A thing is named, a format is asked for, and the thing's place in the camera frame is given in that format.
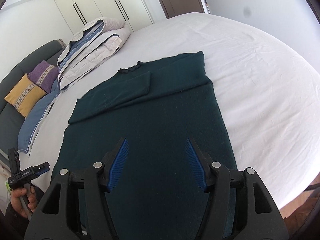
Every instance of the pillow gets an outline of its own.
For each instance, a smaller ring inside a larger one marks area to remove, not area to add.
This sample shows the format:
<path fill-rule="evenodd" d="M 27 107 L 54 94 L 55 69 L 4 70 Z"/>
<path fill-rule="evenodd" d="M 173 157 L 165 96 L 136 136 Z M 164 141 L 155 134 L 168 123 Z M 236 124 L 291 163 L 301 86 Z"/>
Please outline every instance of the pillow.
<path fill-rule="evenodd" d="M 41 98 L 39 102 L 36 103 L 35 106 L 32 108 L 31 112 L 23 122 L 21 129 L 19 131 L 19 135 L 18 135 L 19 152 L 28 153 L 29 145 L 31 143 L 33 133 L 35 132 L 38 123 L 44 116 L 44 113 L 46 112 L 47 107 L 55 99 L 58 93 L 59 93 L 59 90 L 56 89 L 55 91 Z"/>
<path fill-rule="evenodd" d="M 13 105 L 24 117 L 27 117 L 36 102 L 45 95 L 46 92 L 32 83 L 25 74 L 4 100 Z"/>
<path fill-rule="evenodd" d="M 59 68 L 50 65 L 45 60 L 40 62 L 33 71 L 28 75 L 28 78 L 36 85 L 41 87 L 49 94 L 54 80 L 58 77 Z"/>
<path fill-rule="evenodd" d="M 53 82 L 52 87 L 51 87 L 51 92 L 53 92 L 57 89 L 58 89 L 58 78 L 56 78 L 55 81 Z"/>

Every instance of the person's arm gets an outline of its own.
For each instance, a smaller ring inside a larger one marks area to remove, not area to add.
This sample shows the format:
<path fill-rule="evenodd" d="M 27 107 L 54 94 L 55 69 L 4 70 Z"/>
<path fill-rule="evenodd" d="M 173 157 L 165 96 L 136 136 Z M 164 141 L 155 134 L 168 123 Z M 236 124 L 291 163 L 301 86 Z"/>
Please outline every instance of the person's arm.
<path fill-rule="evenodd" d="M 29 196 L 29 204 L 28 207 L 32 212 L 35 211 L 38 202 L 44 195 L 43 191 L 38 187 L 31 186 L 30 188 L 31 194 Z M 23 207 L 20 202 L 20 196 L 23 196 L 27 193 L 25 188 L 17 188 L 11 191 L 11 203 L 8 205 L 7 210 L 5 212 L 6 220 L 14 227 L 14 229 L 24 237 L 24 234 L 27 230 L 27 226 L 29 224 L 29 220 L 27 218 L 26 213 L 23 210 Z"/>

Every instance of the wardrobe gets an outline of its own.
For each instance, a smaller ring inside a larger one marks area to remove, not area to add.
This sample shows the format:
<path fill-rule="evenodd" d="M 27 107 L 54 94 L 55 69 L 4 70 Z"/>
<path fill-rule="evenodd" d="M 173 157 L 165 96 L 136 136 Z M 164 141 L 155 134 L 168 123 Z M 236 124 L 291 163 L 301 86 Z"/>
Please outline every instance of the wardrobe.
<path fill-rule="evenodd" d="M 133 32 L 152 24 L 142 0 L 55 0 L 73 33 L 104 16 L 124 19 Z"/>

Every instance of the person's finger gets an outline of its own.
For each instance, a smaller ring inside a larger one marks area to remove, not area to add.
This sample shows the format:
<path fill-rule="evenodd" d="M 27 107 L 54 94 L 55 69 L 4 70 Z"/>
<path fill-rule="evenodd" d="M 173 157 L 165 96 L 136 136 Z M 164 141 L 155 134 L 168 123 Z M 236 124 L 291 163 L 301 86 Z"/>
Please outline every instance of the person's finger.
<path fill-rule="evenodd" d="M 34 188 L 33 186 L 30 187 L 30 192 L 31 192 L 32 194 L 36 193 L 35 188 Z"/>
<path fill-rule="evenodd" d="M 28 197 L 28 200 L 30 203 L 33 203 L 34 201 L 36 201 L 36 194 L 30 194 Z"/>
<path fill-rule="evenodd" d="M 33 203 L 29 203 L 28 204 L 28 207 L 31 209 L 31 211 L 35 210 L 37 206 L 38 206 L 38 201 L 37 200 L 34 201 Z"/>
<path fill-rule="evenodd" d="M 26 188 L 16 188 L 15 190 L 11 191 L 11 197 L 19 198 L 21 196 L 24 196 L 26 193 L 27 193 Z"/>

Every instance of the dark green sweater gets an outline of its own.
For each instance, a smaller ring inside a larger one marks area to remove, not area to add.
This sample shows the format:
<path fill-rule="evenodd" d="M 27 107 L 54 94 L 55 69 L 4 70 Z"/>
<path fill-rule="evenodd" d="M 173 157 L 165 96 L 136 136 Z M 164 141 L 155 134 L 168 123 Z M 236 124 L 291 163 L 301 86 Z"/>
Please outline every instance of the dark green sweater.
<path fill-rule="evenodd" d="M 78 99 L 69 124 L 52 177 L 100 161 L 121 137 L 129 141 L 120 182 L 107 195 L 121 240 L 194 239 L 208 195 L 191 173 L 188 137 L 236 169 L 202 51 L 120 69 Z"/>

